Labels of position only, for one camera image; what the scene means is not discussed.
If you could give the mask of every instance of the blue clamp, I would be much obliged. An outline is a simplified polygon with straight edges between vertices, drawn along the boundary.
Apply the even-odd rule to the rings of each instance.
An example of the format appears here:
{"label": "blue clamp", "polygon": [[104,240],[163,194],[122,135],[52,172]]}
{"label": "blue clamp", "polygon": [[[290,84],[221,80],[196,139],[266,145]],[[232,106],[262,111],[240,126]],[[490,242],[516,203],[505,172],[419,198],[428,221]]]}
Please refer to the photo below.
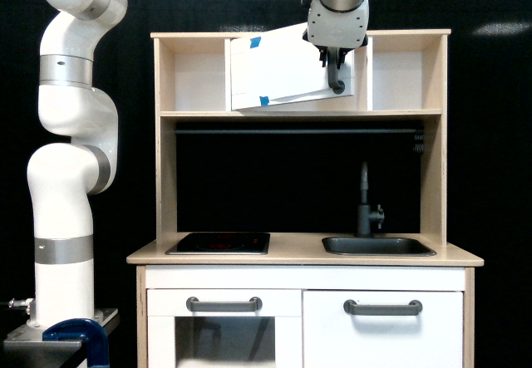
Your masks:
{"label": "blue clamp", "polygon": [[81,340],[86,343],[89,368],[109,368],[109,340],[103,327],[88,318],[74,318],[50,326],[42,333],[44,341]]}

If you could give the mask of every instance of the oven door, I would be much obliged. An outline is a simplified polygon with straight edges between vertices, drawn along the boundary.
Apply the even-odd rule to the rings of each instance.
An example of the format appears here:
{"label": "oven door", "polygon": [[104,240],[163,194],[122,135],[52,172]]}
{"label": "oven door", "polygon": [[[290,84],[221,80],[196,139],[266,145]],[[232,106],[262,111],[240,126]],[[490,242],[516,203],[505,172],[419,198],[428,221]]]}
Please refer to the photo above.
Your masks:
{"label": "oven door", "polygon": [[149,368],[301,368],[299,290],[148,290]]}

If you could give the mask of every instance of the black cooktop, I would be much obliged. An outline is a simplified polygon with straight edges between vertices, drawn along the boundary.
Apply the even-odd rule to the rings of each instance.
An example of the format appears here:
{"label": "black cooktop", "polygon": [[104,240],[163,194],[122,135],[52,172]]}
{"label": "black cooktop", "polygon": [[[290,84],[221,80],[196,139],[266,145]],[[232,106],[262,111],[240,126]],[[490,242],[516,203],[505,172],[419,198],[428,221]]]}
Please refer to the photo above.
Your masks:
{"label": "black cooktop", "polygon": [[267,254],[269,233],[189,233],[166,254]]}

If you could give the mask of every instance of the white cabinet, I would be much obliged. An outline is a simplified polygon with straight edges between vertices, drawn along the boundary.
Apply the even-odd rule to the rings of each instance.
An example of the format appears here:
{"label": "white cabinet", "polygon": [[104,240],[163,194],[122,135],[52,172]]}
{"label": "white cabinet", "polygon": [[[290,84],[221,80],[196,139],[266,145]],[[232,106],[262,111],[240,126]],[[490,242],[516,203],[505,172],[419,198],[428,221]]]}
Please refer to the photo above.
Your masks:
{"label": "white cabinet", "polygon": [[[463,356],[464,268],[146,270],[149,368],[469,368]],[[192,297],[206,304],[194,311]],[[249,307],[256,297],[260,304],[252,311],[224,309],[235,302]],[[347,314],[346,301],[356,303],[355,310],[377,308],[387,315]],[[400,316],[412,301],[421,304],[417,314]]]}
{"label": "white cabinet", "polygon": [[[461,292],[304,292],[304,366],[461,368],[462,297]],[[347,314],[347,301],[380,308],[361,312],[379,315]],[[397,315],[412,301],[421,303],[419,314]]]}

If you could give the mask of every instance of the oven window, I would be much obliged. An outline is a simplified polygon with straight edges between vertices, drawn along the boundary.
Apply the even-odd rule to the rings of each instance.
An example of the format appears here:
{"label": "oven window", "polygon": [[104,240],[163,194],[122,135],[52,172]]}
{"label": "oven window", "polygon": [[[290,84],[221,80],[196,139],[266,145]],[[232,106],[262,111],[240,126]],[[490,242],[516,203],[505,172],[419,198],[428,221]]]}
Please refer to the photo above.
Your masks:
{"label": "oven window", "polygon": [[177,367],[275,367],[275,318],[175,318]]}

